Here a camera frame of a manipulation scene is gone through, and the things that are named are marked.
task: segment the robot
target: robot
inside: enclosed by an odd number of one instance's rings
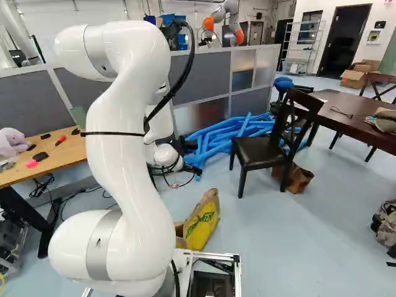
[[[205,28],[205,36],[212,40],[215,23],[220,23],[226,19],[227,12],[230,13],[229,27],[234,33],[231,38],[231,46],[240,45],[244,40],[242,28],[238,22],[239,1],[226,0],[213,14],[206,17],[202,26]]]
[[[153,94],[161,93],[170,69],[162,32],[144,21],[79,25],[56,37],[55,52],[72,73],[113,81],[89,108],[85,136],[92,174],[121,209],[81,212],[62,223],[48,248],[55,271],[84,283],[83,296],[100,290],[125,297],[184,297],[193,258],[215,259],[231,263],[239,297],[239,256],[175,249],[171,215],[150,180],[147,159],[179,163],[179,155],[166,154],[172,152],[167,146],[147,148],[173,129],[169,121],[160,128],[156,123],[169,119],[169,105],[148,116],[151,129],[144,134],[144,116],[161,104],[153,107]],[[174,283],[165,294],[169,279]]]

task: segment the cubicle partition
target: cubicle partition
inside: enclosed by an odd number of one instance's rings
[[[188,53],[171,53],[170,85],[183,71]],[[278,53],[279,45],[198,51],[172,100],[176,137],[230,116],[267,110]],[[0,128],[14,127],[28,137],[73,126],[70,110],[81,106],[86,112],[109,86],[49,64],[0,70]]]

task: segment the chair backrest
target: chair backrest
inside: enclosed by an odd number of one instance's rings
[[[295,124],[296,124],[296,113],[295,113],[295,103],[303,106],[306,111],[304,114],[305,124],[301,127],[297,137],[295,137]],[[271,133],[271,141],[274,145],[278,145],[280,139],[283,139],[285,143],[289,146],[290,152],[289,157],[293,158],[298,150],[301,141],[303,140],[305,133],[307,133],[309,127],[314,121],[317,113],[321,110],[323,106],[323,101],[308,95],[307,93],[291,88],[282,101],[282,105],[279,109],[277,119],[273,126]],[[288,123],[288,117],[291,116],[291,122]]]

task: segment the gray partition panel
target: gray partition panel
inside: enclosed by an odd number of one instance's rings
[[[184,70],[188,55],[172,56],[169,82],[173,86]],[[227,94],[230,91],[231,52],[196,54],[187,81],[173,98],[173,105]]]
[[[55,69],[55,73],[73,106],[82,106],[85,112],[107,88],[111,82],[97,82],[83,79],[67,71],[65,68]]]
[[[228,118],[228,97],[189,104],[173,113],[179,135],[187,135]]]
[[[0,79],[0,128],[34,136],[75,125],[47,71]]]
[[[253,115],[262,114],[268,110],[270,101],[270,87],[260,88],[231,97],[231,116],[245,116],[248,112]]]

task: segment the window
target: window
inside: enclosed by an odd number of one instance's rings
[[[323,11],[304,12],[298,33],[298,45],[313,45],[321,23]]]

